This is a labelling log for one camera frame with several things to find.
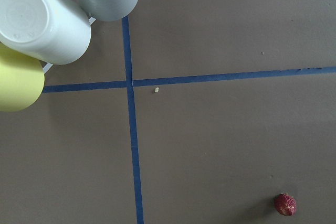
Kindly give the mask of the red strawberry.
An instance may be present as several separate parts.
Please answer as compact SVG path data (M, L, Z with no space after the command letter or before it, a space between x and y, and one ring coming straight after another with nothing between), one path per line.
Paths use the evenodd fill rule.
M296 200L287 193L281 193L274 198L274 207L283 216L292 216L297 212Z

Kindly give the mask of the yellow cup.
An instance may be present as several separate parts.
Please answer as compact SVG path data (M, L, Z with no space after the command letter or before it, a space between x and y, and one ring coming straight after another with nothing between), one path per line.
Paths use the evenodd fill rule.
M41 95L45 75L39 60L1 44L1 111L32 105Z

